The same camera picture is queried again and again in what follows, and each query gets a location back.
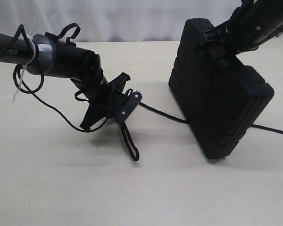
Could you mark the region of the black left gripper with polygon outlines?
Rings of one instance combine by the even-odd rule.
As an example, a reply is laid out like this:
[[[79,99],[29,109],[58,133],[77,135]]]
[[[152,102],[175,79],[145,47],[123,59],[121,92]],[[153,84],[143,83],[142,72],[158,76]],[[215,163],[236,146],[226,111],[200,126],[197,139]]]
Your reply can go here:
[[[99,80],[89,84],[74,80],[74,85],[79,89],[75,93],[75,99],[89,103],[80,128],[90,129],[103,118],[105,120],[99,128],[107,122],[107,118],[113,118],[118,124],[125,122],[142,99],[139,90],[129,89],[123,93],[125,84],[129,80],[130,76],[125,72],[110,82]]]

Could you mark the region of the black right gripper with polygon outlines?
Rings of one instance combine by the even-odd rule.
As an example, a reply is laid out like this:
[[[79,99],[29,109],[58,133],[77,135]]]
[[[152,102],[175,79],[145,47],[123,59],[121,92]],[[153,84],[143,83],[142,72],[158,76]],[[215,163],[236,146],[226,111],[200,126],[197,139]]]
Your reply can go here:
[[[255,19],[229,19],[218,26],[201,20],[201,48],[210,54],[237,55],[255,51],[274,37],[283,34],[283,16]]]

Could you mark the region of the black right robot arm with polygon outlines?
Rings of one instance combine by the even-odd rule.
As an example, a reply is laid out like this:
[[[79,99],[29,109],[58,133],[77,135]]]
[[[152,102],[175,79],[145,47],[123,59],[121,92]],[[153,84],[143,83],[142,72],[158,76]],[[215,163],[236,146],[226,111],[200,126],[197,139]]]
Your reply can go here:
[[[226,53],[254,51],[283,34],[283,0],[243,0],[231,17],[203,32],[202,46],[217,44]]]

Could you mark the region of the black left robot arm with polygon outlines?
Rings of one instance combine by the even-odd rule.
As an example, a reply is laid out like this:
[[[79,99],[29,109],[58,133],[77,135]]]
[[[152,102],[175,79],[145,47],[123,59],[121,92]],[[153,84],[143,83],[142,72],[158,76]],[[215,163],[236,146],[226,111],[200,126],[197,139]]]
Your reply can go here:
[[[62,42],[50,33],[36,34],[31,40],[18,39],[14,44],[12,39],[0,33],[0,62],[17,64],[18,69],[27,65],[27,71],[34,75],[70,79],[79,89],[75,95],[84,94],[89,103],[80,125],[85,131],[102,118],[113,118],[118,124],[125,122],[141,102],[140,91],[123,92],[130,76],[121,73],[107,81],[100,56],[91,50]]]

